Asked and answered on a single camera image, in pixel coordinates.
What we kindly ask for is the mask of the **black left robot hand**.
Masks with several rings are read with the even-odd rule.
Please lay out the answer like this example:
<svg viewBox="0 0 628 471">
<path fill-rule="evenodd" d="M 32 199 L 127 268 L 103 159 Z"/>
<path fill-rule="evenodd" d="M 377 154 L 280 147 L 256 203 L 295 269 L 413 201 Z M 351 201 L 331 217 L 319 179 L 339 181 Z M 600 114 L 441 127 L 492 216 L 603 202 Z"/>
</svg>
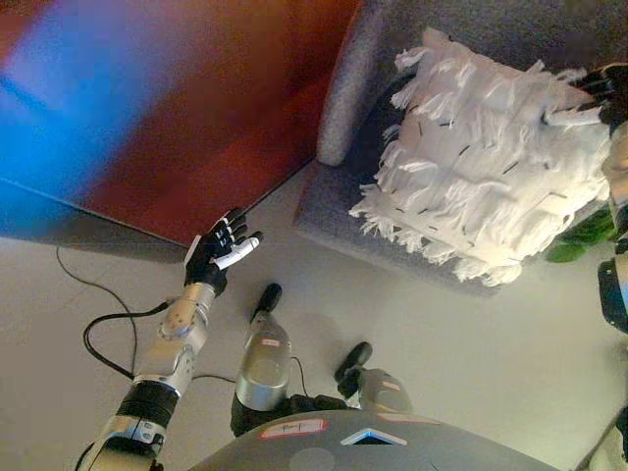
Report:
<svg viewBox="0 0 628 471">
<path fill-rule="evenodd" d="M 194 238 L 184 259 L 183 285 L 207 285 L 218 297 L 227 286 L 228 269 L 255 250 L 262 240 L 261 232 L 247 233 L 244 211 L 231 209 L 207 233 Z"/>
</svg>

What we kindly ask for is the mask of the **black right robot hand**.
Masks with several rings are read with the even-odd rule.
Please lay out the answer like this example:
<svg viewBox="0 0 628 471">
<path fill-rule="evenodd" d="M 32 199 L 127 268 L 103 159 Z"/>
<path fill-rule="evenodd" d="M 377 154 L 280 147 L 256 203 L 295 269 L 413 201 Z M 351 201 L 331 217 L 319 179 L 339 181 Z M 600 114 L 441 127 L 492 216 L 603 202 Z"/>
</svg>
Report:
<svg viewBox="0 0 628 471">
<path fill-rule="evenodd" d="M 548 126 L 588 126 L 605 124 L 613 134 L 627 122 L 627 64 L 612 63 L 591 72 L 579 71 L 567 83 L 586 93 L 589 100 L 556 111 L 545 112 Z"/>
</svg>

